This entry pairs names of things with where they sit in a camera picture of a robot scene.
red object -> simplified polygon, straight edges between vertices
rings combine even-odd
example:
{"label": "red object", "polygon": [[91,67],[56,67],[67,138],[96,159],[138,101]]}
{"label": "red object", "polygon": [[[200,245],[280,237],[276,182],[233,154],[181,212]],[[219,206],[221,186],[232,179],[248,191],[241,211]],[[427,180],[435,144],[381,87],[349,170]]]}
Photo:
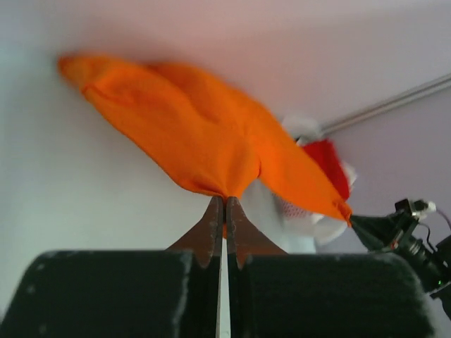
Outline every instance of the red object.
{"label": "red object", "polygon": [[350,197],[349,182],[342,169],[341,161],[337,157],[333,143],[328,139],[324,139],[307,144],[302,148],[321,167],[340,196],[347,200]]}

cloth fold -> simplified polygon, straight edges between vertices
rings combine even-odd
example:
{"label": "cloth fold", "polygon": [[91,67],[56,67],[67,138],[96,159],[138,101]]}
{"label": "cloth fold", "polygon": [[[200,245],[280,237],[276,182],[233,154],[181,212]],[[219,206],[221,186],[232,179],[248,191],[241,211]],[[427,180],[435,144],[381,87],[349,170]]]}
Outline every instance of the cloth fold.
{"label": "cloth fold", "polygon": [[259,177],[296,206],[349,221],[350,207],[269,111],[213,75],[89,54],[59,69],[182,188],[226,199]]}

metal bar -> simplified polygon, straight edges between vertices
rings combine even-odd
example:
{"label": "metal bar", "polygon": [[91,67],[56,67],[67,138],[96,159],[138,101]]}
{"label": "metal bar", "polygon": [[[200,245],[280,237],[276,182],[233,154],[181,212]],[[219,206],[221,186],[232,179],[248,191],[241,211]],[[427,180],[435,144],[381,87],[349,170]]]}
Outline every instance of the metal bar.
{"label": "metal bar", "polygon": [[322,126],[331,134],[451,87],[451,73]]}

orange cloth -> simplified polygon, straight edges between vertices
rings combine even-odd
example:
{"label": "orange cloth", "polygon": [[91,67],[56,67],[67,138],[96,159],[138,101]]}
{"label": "orange cloth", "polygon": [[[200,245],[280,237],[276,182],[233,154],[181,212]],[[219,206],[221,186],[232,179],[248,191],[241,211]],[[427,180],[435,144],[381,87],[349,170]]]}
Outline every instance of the orange cloth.
{"label": "orange cloth", "polygon": [[213,75],[93,55],[61,58],[59,67],[181,187],[226,199],[259,177],[300,208],[349,221],[350,207],[273,116]]}

cable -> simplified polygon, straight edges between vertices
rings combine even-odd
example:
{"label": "cable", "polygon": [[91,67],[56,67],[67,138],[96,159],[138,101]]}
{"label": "cable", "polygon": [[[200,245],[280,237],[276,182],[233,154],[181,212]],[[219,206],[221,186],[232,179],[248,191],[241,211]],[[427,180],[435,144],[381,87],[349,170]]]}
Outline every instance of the cable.
{"label": "cable", "polygon": [[437,250],[433,247],[433,245],[431,244],[431,242],[429,241],[429,239],[431,238],[431,228],[429,227],[429,225],[424,224],[424,223],[418,223],[418,225],[421,225],[423,227],[425,227],[428,230],[428,235],[426,236],[426,243],[428,244],[429,248],[435,253],[437,252]]}
{"label": "cable", "polygon": [[446,220],[446,223],[448,223],[448,227],[450,227],[450,230],[451,230],[451,220],[448,218],[446,213],[441,211],[439,208],[437,208],[437,210],[435,210],[435,211],[436,211],[437,214],[439,214],[440,216],[442,216]]}

